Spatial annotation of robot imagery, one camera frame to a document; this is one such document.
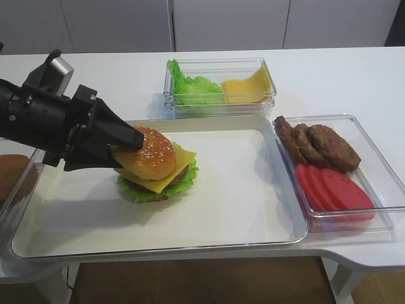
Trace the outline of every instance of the yellow cheese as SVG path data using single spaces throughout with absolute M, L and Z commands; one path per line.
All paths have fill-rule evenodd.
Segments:
M 149 190 L 160 193 L 170 184 L 170 182 L 181 172 L 183 169 L 196 157 L 197 153 L 186 151 L 180 147 L 175 146 L 176 152 L 176 169 L 172 174 L 160 180 L 142 180 L 136 175 L 126 171 L 125 169 L 114 169 L 126 179 L 138 185 L 144 186 Z
M 222 89 L 226 95 L 225 103 L 258 103 L 268 96 L 265 92 L 271 89 L 270 76 L 264 65 L 248 79 L 232 79 L 222 82 Z

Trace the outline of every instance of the red tomato slice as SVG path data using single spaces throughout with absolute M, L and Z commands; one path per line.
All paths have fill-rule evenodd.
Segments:
M 301 185 L 302 190 L 304 191 L 312 208 L 316 211 L 325 211 L 321 201 L 314 194 L 314 192 L 312 191 L 311 187 L 309 186 L 309 184 L 306 180 L 306 171 L 307 171 L 307 168 L 301 163 L 298 164 L 298 166 L 296 167 L 296 175 L 297 175 L 299 184 Z
M 374 208 L 367 194 L 346 175 L 331 169 L 323 169 L 321 179 L 333 202 L 345 209 Z
M 343 208 L 340 205 L 336 205 L 329 197 L 325 186 L 321 181 L 321 170 L 312 165 L 308 166 L 306 168 L 306 178 L 312 192 L 321 202 L 326 211 L 334 211 Z

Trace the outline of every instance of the white tray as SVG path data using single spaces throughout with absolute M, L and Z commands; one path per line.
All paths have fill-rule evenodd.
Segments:
M 134 255 L 203 246 L 259 246 L 300 241 L 308 225 L 269 121 L 261 117 L 137 122 L 197 153 L 198 176 L 187 193 L 157 203 L 130 203 L 112 169 L 48 167 L 12 249 L 23 258 Z

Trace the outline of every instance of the cable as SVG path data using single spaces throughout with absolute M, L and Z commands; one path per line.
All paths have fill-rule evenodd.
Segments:
M 66 270 L 66 286 L 68 286 L 68 288 L 72 291 L 72 294 L 75 295 L 76 304 L 78 304 L 78 297 L 77 297 L 76 289 L 69 285 L 69 266 Z

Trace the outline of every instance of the cabinet door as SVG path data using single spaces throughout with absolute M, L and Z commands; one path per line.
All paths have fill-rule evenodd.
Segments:
M 77 53 L 171 51 L 166 0 L 61 0 Z
M 281 49 L 289 0 L 174 0 L 177 51 Z
M 58 0 L 1 0 L 1 54 L 73 52 Z
M 284 48 L 383 46 L 400 0 L 291 0 Z

